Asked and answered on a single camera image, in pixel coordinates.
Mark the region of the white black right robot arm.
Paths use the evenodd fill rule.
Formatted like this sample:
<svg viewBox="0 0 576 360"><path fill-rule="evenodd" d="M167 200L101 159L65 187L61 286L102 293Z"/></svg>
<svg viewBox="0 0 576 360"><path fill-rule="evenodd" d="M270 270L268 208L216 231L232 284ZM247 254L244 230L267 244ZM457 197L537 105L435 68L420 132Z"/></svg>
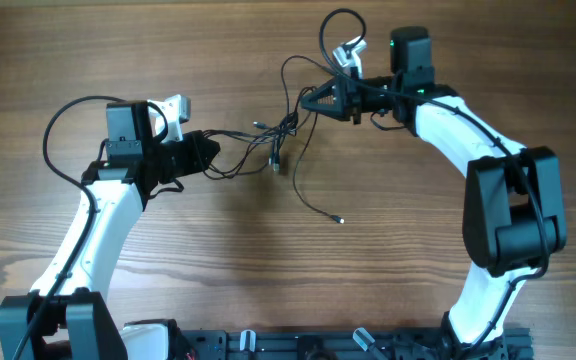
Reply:
<svg viewBox="0 0 576 360"><path fill-rule="evenodd" d="M325 52L332 77L302 106L355 124L365 113L389 113L464 176L462 237L471 265L446 314L441 349L464 359L488 355L521 287L543 277L551 256L567 244L559 160L547 147L528 148L502 135L454 89L436 83L426 28L392 30L388 77L364 77L365 47L358 36Z"/></svg>

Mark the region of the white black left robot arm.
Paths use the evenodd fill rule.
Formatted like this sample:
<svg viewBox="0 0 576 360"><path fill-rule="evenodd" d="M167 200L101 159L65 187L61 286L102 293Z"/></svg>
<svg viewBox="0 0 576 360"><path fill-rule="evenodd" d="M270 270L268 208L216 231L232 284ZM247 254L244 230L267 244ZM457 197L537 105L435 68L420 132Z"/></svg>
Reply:
<svg viewBox="0 0 576 360"><path fill-rule="evenodd" d="M75 185L81 200L55 257L25 295L0 305L7 359L194 359L171 319L117 328L106 299L123 244L149 201L180 193L180 178L207 170L219 153L201 132L185 133L190 100L107 97L108 136Z"/></svg>

